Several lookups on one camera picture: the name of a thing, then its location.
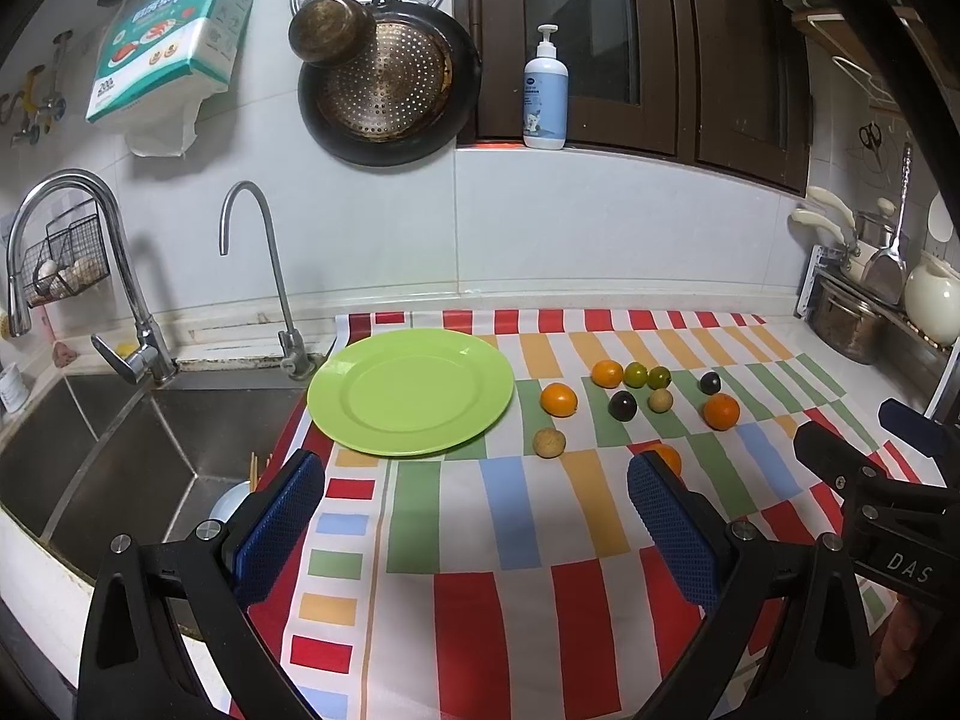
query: striped tablecloth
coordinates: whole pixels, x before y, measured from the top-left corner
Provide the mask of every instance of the striped tablecloth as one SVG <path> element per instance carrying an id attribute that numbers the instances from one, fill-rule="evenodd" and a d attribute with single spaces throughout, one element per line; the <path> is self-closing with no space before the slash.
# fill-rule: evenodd
<path id="1" fill-rule="evenodd" d="M 337 319 L 333 351 L 375 333 L 439 326 L 484 338 L 514 368 L 514 399 L 485 435 L 445 455 L 388 461 L 335 445 L 301 404 L 274 455 L 313 450 L 327 463 L 328 487 L 251 617 L 326 720 L 632 716 L 701 619 L 627 497 L 627 463 L 650 442 L 675 447 L 688 488 L 728 520 L 747 517 L 780 541 L 811 542 L 840 527 L 837 498 L 793 456 L 793 435 L 810 419 L 895 478 L 938 478 L 931 461 L 860 415 L 824 367 L 747 314 L 351 314 Z M 603 358 L 669 367 L 673 410 L 650 412 L 644 395 L 634 420 L 612 419 L 610 394 L 589 380 Z M 707 370 L 741 403 L 740 423 L 726 433 L 699 416 L 697 382 Z M 571 418 L 539 408 L 553 381 L 579 396 Z M 531 441 L 555 423 L 568 451 L 543 460 Z M 865 581 L 861 591 L 874 628 L 892 597 Z M 742 700 L 776 603 L 768 602 L 724 706 Z"/>

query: stainless steel pot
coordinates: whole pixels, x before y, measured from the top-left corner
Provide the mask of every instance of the stainless steel pot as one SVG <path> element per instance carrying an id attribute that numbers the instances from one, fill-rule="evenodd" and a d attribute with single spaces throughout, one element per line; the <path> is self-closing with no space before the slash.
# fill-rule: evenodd
<path id="1" fill-rule="evenodd" d="M 872 365 L 880 357 L 887 319 L 854 293 L 821 279 L 820 302 L 810 319 L 813 331 L 844 357 Z"/>
<path id="2" fill-rule="evenodd" d="M 871 245 L 873 248 L 886 248 L 894 242 L 896 226 L 880 214 L 869 211 L 856 212 L 856 240 Z M 906 245 L 906 238 L 901 245 Z"/>

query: paper towel package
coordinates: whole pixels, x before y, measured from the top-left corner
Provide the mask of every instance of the paper towel package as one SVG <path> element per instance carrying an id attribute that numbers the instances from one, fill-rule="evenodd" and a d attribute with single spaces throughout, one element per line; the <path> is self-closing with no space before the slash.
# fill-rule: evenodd
<path id="1" fill-rule="evenodd" d="M 138 156 L 180 156 L 210 95 L 225 92 L 253 0 L 150 0 L 104 38 L 86 120 Z"/>

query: black wire basket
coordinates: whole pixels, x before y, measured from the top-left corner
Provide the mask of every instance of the black wire basket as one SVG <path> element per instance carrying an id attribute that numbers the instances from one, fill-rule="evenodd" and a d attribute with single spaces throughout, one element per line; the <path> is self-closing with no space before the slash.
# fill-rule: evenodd
<path id="1" fill-rule="evenodd" d="M 92 214 L 55 231 L 66 215 L 90 203 L 94 203 Z M 93 199 L 50 220 L 46 238 L 24 253 L 22 272 L 31 308 L 73 298 L 109 276 L 100 214 Z"/>

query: orange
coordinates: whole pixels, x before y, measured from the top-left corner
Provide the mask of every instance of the orange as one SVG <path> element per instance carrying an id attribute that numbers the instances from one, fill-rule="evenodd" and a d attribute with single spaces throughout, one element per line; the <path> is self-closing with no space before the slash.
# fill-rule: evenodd
<path id="1" fill-rule="evenodd" d="M 541 392 L 541 408 L 551 416 L 570 416 L 577 410 L 577 394 L 566 384 L 548 384 Z"/>
<path id="2" fill-rule="evenodd" d="M 649 447 L 649 449 L 655 451 L 656 454 L 664 459 L 667 467 L 673 471 L 674 476 L 680 476 L 680 470 L 683 468 L 683 460 L 680 459 L 680 452 L 665 443 L 655 443 Z"/>
<path id="3" fill-rule="evenodd" d="M 704 403 L 704 422 L 714 430 L 729 430 L 739 418 L 740 404 L 726 392 L 717 392 Z"/>
<path id="4" fill-rule="evenodd" d="M 613 360 L 601 360 L 590 372 L 593 384 L 606 389 L 616 389 L 623 381 L 623 366 Z"/>

